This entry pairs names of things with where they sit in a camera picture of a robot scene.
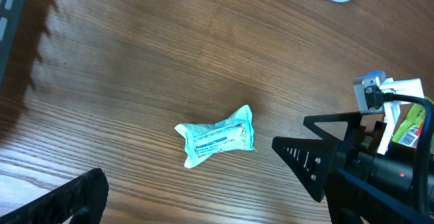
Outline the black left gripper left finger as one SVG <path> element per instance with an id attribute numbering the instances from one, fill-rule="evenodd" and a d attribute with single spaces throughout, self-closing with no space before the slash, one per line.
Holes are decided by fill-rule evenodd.
<path id="1" fill-rule="evenodd" d="M 57 189 L 1 217 L 1 224 L 99 224 L 106 207 L 109 184 L 95 168 Z"/>

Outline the teal tissue pack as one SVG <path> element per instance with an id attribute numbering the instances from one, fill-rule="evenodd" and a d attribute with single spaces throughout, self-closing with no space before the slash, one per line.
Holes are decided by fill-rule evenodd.
<path id="1" fill-rule="evenodd" d="M 253 114 L 244 105 L 227 119 L 215 124 L 178 124 L 175 130 L 184 137 L 185 168 L 194 168 L 215 153 L 253 151 Z"/>

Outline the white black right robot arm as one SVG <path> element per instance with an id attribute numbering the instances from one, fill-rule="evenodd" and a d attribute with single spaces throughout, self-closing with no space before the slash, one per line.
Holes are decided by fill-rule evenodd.
<path id="1" fill-rule="evenodd" d="M 413 159 L 416 150 L 391 143 L 385 154 L 377 152 L 385 124 L 376 122 L 373 132 L 361 125 L 360 112 L 306 116 L 303 124 L 316 139 L 276 136 L 275 153 L 291 168 L 317 202 L 326 187 L 337 187 L 331 173 L 340 168 L 407 205 L 413 205 Z"/>

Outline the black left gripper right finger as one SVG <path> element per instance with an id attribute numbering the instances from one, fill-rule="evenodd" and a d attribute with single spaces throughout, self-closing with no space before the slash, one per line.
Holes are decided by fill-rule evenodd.
<path id="1" fill-rule="evenodd" d="M 433 222 L 427 214 L 420 214 L 341 169 L 328 175 L 325 196 L 333 223 L 367 221 L 377 224 L 424 224 Z"/>

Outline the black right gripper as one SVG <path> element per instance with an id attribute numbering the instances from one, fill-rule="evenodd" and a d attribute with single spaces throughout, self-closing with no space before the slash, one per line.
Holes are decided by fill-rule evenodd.
<path id="1" fill-rule="evenodd" d="M 376 122 L 374 129 L 369 131 L 360 124 L 361 120 L 360 112 L 306 116 L 303 125 L 321 139 L 276 136 L 272 149 L 290 167 L 309 195 L 321 202 L 333 164 L 361 180 L 369 179 L 387 124 Z M 344 130 L 343 138 L 333 135 L 325 126 L 340 126 Z M 337 150 L 338 141 L 343 142 Z"/>

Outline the green candy bag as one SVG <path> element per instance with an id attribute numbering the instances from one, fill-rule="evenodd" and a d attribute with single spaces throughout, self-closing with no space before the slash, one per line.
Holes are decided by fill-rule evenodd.
<path id="1" fill-rule="evenodd" d="M 416 148 L 425 122 L 425 108 L 414 103 L 393 135 L 392 141 Z"/>

